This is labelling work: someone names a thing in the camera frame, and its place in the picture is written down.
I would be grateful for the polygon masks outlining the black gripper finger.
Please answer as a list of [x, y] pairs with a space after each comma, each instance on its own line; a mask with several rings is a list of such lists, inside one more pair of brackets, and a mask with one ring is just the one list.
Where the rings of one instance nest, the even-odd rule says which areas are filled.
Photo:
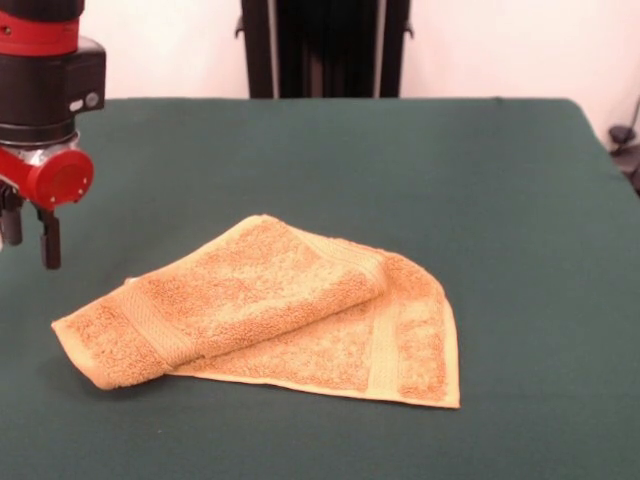
[[20, 245], [23, 241], [22, 197], [10, 185], [1, 186], [1, 233], [5, 243]]
[[42, 223], [40, 236], [41, 257], [47, 270], [58, 270], [61, 267], [60, 223], [53, 211], [37, 208], [38, 220]]

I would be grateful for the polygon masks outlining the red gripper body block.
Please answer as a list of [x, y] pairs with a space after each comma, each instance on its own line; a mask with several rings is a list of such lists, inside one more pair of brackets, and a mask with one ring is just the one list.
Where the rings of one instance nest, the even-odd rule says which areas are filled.
[[1, 180], [23, 199], [46, 210], [77, 203], [88, 193], [93, 179], [94, 165], [79, 149], [63, 149], [45, 156], [39, 164], [1, 150]]

